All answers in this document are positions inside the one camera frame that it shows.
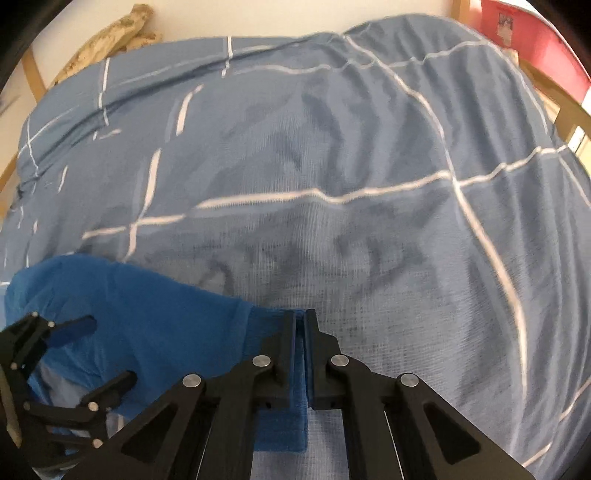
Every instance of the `triangular cutout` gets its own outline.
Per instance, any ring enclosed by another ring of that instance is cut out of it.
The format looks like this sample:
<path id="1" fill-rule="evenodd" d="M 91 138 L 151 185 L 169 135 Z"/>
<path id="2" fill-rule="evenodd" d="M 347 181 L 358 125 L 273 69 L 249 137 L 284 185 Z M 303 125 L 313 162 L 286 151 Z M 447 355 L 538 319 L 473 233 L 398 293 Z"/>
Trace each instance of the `triangular cutout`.
<path id="1" fill-rule="evenodd" d="M 147 464 L 153 463 L 164 438 L 177 414 L 176 405 L 168 405 L 150 422 L 132 436 L 121 448 L 121 453 Z"/>
<path id="2" fill-rule="evenodd" d="M 447 463 L 453 465 L 480 451 L 480 444 L 437 405 L 427 403 L 424 409 Z"/>

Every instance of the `folded blue garment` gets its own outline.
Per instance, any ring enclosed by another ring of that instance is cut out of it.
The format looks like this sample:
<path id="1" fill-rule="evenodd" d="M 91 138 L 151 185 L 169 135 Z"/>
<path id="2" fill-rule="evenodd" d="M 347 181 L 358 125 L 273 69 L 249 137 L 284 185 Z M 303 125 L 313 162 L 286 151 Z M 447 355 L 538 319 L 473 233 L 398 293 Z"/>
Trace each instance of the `folded blue garment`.
<path id="1" fill-rule="evenodd" d="M 216 377 L 256 355 L 263 338 L 280 330 L 284 314 L 88 255 L 55 257 L 14 276 L 5 296 L 7 323 L 33 311 L 56 323 L 96 319 L 92 335 L 48 350 L 43 362 L 88 390 L 125 370 L 136 372 L 136 386 L 117 409 L 127 419 L 186 374 Z M 301 338 L 295 352 L 291 407 L 261 411 L 256 450 L 306 449 Z"/>

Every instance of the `metal pin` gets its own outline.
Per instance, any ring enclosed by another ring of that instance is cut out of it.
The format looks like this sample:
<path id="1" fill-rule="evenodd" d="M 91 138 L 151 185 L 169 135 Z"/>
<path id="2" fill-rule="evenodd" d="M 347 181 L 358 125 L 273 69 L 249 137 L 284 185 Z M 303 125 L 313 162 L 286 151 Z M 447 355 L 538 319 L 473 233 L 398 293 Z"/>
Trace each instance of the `metal pin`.
<path id="1" fill-rule="evenodd" d="M 252 359 L 252 364 L 255 367 L 268 367 L 271 364 L 271 359 L 266 355 L 257 355 Z"/>
<path id="2" fill-rule="evenodd" d="M 346 367 L 349 365 L 349 358 L 346 355 L 333 355 L 333 358 L 330 359 L 330 363 L 336 367 Z"/>
<path id="3" fill-rule="evenodd" d="M 418 377 L 415 374 L 404 374 L 400 377 L 400 381 L 405 387 L 416 387 L 418 385 Z"/>
<path id="4" fill-rule="evenodd" d="M 189 374 L 183 378 L 183 385 L 187 388 L 198 387 L 201 383 L 201 377 L 197 374 Z"/>

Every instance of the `bed sheet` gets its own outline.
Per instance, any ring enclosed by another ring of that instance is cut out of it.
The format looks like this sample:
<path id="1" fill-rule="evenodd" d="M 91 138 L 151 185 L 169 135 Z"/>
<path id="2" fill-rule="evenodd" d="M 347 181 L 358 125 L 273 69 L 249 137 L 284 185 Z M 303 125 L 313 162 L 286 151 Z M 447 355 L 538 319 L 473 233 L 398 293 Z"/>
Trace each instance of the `bed sheet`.
<path id="1" fill-rule="evenodd" d="M 538 479 L 591 432 L 589 178 L 462 25 L 148 47 L 52 89 L 20 145 L 3 286 L 82 252 L 316 308 L 344 353 L 416 372 Z M 348 478 L 338 413 L 252 477 Z"/>

